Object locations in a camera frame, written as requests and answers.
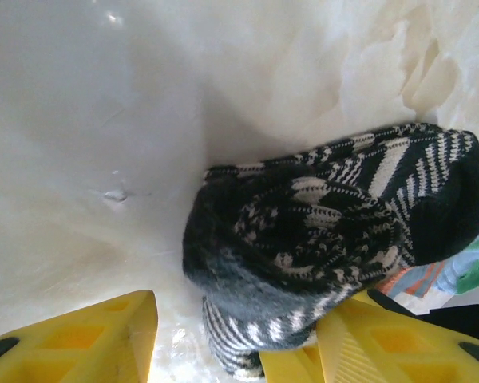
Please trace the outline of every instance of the black and white sock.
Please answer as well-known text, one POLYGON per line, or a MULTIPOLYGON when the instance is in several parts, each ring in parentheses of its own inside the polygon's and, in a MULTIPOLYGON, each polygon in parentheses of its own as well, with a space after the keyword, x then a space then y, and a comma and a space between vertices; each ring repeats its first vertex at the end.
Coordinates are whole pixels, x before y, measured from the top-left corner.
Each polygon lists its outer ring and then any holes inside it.
POLYGON ((183 268, 205 294, 210 349, 234 377, 293 349, 352 294, 436 262, 479 233, 479 143, 430 124, 382 128, 207 171, 183 268))

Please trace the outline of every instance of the knit fabric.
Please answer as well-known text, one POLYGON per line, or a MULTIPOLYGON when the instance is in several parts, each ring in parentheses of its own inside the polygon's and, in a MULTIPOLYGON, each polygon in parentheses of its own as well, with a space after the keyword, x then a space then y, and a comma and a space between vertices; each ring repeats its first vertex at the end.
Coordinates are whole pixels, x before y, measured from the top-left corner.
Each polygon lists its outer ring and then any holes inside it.
POLYGON ((392 299, 402 292, 424 298, 432 287, 451 294, 464 294, 479 287, 479 235, 467 248, 446 260, 403 269, 377 285, 392 299))
POLYGON ((183 240, 210 350, 237 379, 260 350, 312 342, 358 291, 456 254, 479 233, 479 143, 430 124, 382 128, 210 169, 183 240))

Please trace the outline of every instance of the green fabric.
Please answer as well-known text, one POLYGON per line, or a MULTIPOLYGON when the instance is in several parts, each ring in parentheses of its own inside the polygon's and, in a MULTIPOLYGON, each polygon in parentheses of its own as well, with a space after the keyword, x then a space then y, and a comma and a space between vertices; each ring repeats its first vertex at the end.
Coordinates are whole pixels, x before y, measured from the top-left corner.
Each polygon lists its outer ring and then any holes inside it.
POLYGON ((479 287, 479 259, 473 263, 472 268, 462 275, 456 284, 457 293, 464 294, 479 287))

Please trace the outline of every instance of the white plastic sheet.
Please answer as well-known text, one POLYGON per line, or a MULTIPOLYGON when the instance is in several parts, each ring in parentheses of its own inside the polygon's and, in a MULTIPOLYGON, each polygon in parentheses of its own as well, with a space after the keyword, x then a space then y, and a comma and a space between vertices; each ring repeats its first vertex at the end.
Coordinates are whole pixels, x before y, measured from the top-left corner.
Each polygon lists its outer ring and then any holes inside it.
POLYGON ((150 289, 152 381, 231 381, 180 269, 202 171, 415 119, 479 136, 478 0, 0 0, 0 334, 150 289))

